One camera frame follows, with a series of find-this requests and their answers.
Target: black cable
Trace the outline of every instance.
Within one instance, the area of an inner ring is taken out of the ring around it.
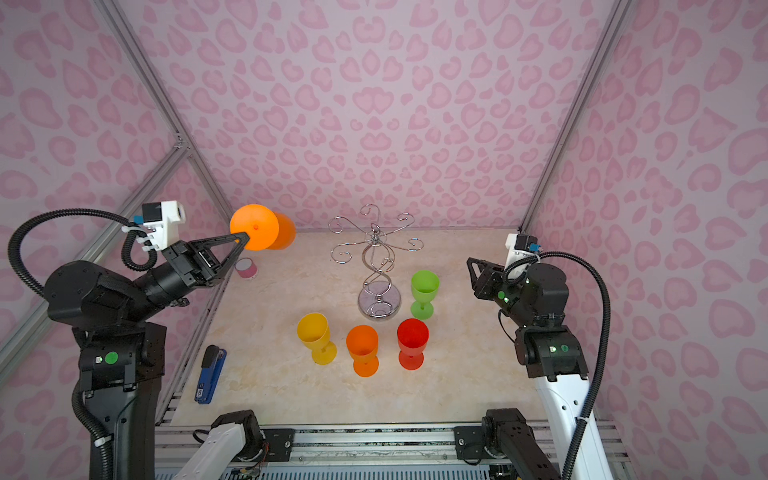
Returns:
[[[29,233],[33,228],[41,223],[59,217],[71,217],[79,215],[106,218],[107,220],[122,223],[128,227],[136,226],[135,223],[120,215],[113,214],[112,212],[105,212],[103,210],[92,210],[90,208],[67,208],[63,210],[53,210],[52,212],[40,214],[24,222],[19,228],[16,229],[13,235],[11,235],[11,239],[8,241],[8,262],[11,264],[13,271],[16,272],[16,275],[22,279],[22,282],[24,282],[26,286],[28,286],[39,296],[43,296],[43,286],[29,273],[29,270],[27,270],[27,267],[24,265],[24,261],[22,260],[22,241],[24,240],[24,237],[26,237],[27,233]],[[125,242],[123,243],[121,258],[125,266],[131,270],[143,272],[152,268],[157,262],[157,251],[150,250],[148,252],[149,260],[147,260],[146,263],[135,263],[131,259],[131,248],[134,245],[134,239],[136,236],[146,237],[147,234],[145,232],[140,232],[139,230],[131,230],[128,232],[128,235],[125,238]],[[151,244],[149,240],[144,242],[144,245],[148,244]]]
[[[136,227],[136,224],[130,222],[127,227]],[[123,242],[123,248],[120,250],[120,258],[123,260],[123,264],[135,272],[146,272],[154,266],[157,262],[157,250],[152,247],[152,250],[147,251],[149,258],[144,263],[135,263],[131,258],[131,250],[134,247],[136,237],[146,237],[147,234],[141,230],[129,230]],[[149,240],[144,241],[144,245],[151,246],[152,242]]]
[[[249,460],[249,462],[256,462],[256,459],[258,458],[259,459],[258,462],[254,463],[250,467],[243,468],[241,472],[248,473],[258,468],[262,463],[264,463],[264,460],[266,459],[266,454],[269,453],[269,451],[270,451],[270,443],[264,442],[263,446],[261,447],[261,451],[259,452],[261,456],[259,456],[259,454],[257,453],[255,457]]]
[[[197,436],[198,433],[202,433],[203,435],[208,435],[208,430],[197,429],[194,432],[192,432],[192,436],[195,440],[197,440],[197,443],[205,443],[205,440]]]
[[[98,419],[85,409],[83,403],[83,393],[80,391],[80,380],[74,384],[72,390],[72,411],[80,423],[91,434],[91,442],[98,439],[104,439],[109,436],[106,427]],[[112,479],[112,441],[108,440],[96,447],[98,449],[99,462],[101,465],[101,480]]]
[[[462,458],[462,460],[464,460],[464,463],[467,464],[467,465],[472,465],[473,467],[475,467],[477,465],[480,465],[480,462],[482,462],[482,453],[483,453],[483,447],[484,446],[485,446],[484,443],[469,443],[467,445],[464,445],[464,448],[462,449],[462,457],[464,457],[464,454],[465,454],[466,450],[469,447],[479,447],[480,448],[480,452],[478,452],[478,459],[477,460],[472,460],[470,462],[466,458]]]
[[[509,272],[518,266],[525,265],[527,263],[533,263],[538,261],[538,259],[548,257],[560,257],[572,260],[587,269],[594,280],[598,283],[598,289],[600,289],[600,295],[603,300],[603,326],[600,331],[598,358],[595,361],[594,375],[592,376],[592,383],[589,385],[589,390],[587,391],[587,397],[584,399],[584,403],[582,404],[581,414],[579,414],[578,418],[576,418],[576,429],[574,430],[574,436],[571,438],[571,444],[568,446],[568,454],[565,456],[565,461],[563,462],[562,480],[570,480],[571,475],[573,474],[574,463],[576,462],[576,455],[578,455],[578,449],[581,445],[581,438],[584,437],[584,431],[587,429],[588,422],[585,419],[589,419],[589,415],[592,414],[592,408],[594,407],[594,402],[598,397],[600,384],[603,381],[605,359],[608,352],[608,336],[611,333],[611,299],[608,297],[608,288],[605,286],[605,282],[603,281],[598,271],[583,258],[577,257],[573,253],[568,252],[546,252],[540,254],[538,258],[535,256],[530,256],[513,262],[504,269],[504,281],[510,283],[510,280],[507,278]],[[514,282],[513,285],[520,283],[523,278],[524,275],[521,275],[517,279],[512,280],[512,282]]]
[[[504,330],[504,334],[507,336],[510,342],[515,343],[515,340],[512,339],[512,337],[509,336],[509,333],[507,333],[507,329],[504,328],[504,323],[502,323],[502,311],[498,311],[498,324],[502,326],[502,330]]]

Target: marble table surface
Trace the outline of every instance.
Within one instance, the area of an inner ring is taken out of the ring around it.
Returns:
[[[370,273],[351,247],[346,264],[330,259],[341,241],[360,241],[360,232],[299,233],[285,250],[245,251],[259,273],[250,280],[233,275],[194,360],[172,425],[209,425],[219,414],[252,409],[262,425],[330,423],[479,421],[486,409],[516,407],[528,419],[545,419],[532,380],[502,332],[493,302],[477,300],[469,283],[468,257],[504,263],[513,230],[404,230],[389,238],[404,246],[420,237],[419,252],[397,250],[392,281],[402,308],[384,322],[371,322],[357,308],[363,279]],[[426,320],[429,343],[416,371],[398,362],[397,326],[410,314],[411,275],[431,270],[441,286]],[[302,316],[320,312],[338,347],[327,366],[312,361],[296,336]],[[504,319],[512,334],[515,325]],[[353,371],[346,334],[357,325],[379,334],[379,371],[361,378]],[[202,352],[209,344],[227,350],[214,399],[194,401]]]

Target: round metal base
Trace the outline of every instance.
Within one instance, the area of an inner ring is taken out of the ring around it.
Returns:
[[[400,291],[394,285],[387,291],[387,282],[371,282],[360,290],[357,306],[366,318],[380,322],[397,314],[400,310]]]

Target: aluminum frame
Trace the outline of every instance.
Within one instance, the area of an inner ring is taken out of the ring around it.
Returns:
[[[531,197],[531,203],[528,205],[525,215],[523,215],[520,227],[518,228],[520,233],[527,233],[528,229],[531,227],[531,224],[536,217],[536,213],[538,212],[538,208],[544,200],[544,194],[547,192],[551,183],[552,173],[560,164],[565,151],[567,150],[568,142],[576,131],[578,122],[588,108],[592,93],[598,86],[608,61],[613,55],[619,37],[621,37],[622,31],[629,23],[628,19],[631,17],[632,9],[636,4],[637,0],[616,0],[611,8],[611,13],[608,15],[608,19],[603,27],[603,32],[598,39],[598,44],[589,60],[587,70],[584,73],[584,77],[581,79],[578,90],[576,90],[574,101],[571,103],[571,108],[565,116],[563,127],[558,132],[554,147],[547,158],[544,171],[541,172],[541,176],[536,183],[536,188]]]
[[[184,126],[181,116],[171,101],[170,95],[165,91],[160,76],[149,61],[149,57],[141,47],[141,43],[131,23],[125,16],[125,12],[120,7],[118,0],[93,0],[93,3],[104,16],[104,20],[106,20],[112,33],[114,33],[128,60],[134,66],[134,70],[157,105],[161,116],[176,135],[178,146],[189,147],[189,159],[192,166],[202,180],[205,190],[214,201],[214,205],[216,205],[221,216],[228,221],[232,217],[234,210],[214,179],[205,160],[203,160],[203,156],[194,143],[194,139]]]
[[[187,156],[186,148],[174,147],[153,174],[125,201],[118,215],[131,218],[141,204],[151,200],[176,172]],[[73,260],[98,263],[123,240],[121,225],[110,222]],[[0,347],[0,387],[13,374],[24,358],[37,346],[53,322],[48,318],[48,304],[41,302],[24,320],[20,321],[5,344]]]
[[[274,466],[329,465],[464,465],[456,458],[457,426],[479,426],[478,422],[386,423],[342,425],[262,425],[262,429],[295,429],[290,461]],[[529,420],[541,450],[557,462],[554,441],[546,421]],[[182,466],[199,448],[192,438],[204,426],[160,426],[155,428],[156,468]],[[627,449],[613,422],[598,422],[610,463],[629,463]],[[483,461],[508,463],[506,459]],[[245,466],[233,463],[230,466]]]
[[[227,289],[227,285],[230,282],[232,272],[233,271],[230,270],[224,281],[214,288],[214,293],[208,299],[205,310],[200,316],[200,321],[192,332],[190,341],[181,353],[181,358],[178,363],[179,367],[176,368],[170,382],[161,390],[154,414],[155,425],[160,425],[163,422],[165,412],[170,408],[171,400],[174,399],[174,393],[180,392],[184,388],[184,383],[187,382],[187,378],[189,378],[190,371],[194,366],[197,354],[200,352],[200,346],[203,344],[203,340],[205,340],[205,337],[208,334],[208,328],[214,320],[216,310],[221,302],[221,297],[224,295],[224,291]]]

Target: black mounting bracket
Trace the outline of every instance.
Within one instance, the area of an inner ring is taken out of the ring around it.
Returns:
[[[264,429],[264,441],[270,446],[265,462],[288,462],[293,449],[294,429]]]
[[[559,480],[558,470],[539,448],[533,429],[517,409],[493,409],[485,413],[479,427],[453,429],[456,458],[468,462],[498,459],[506,455],[511,463],[512,478],[522,480]]]

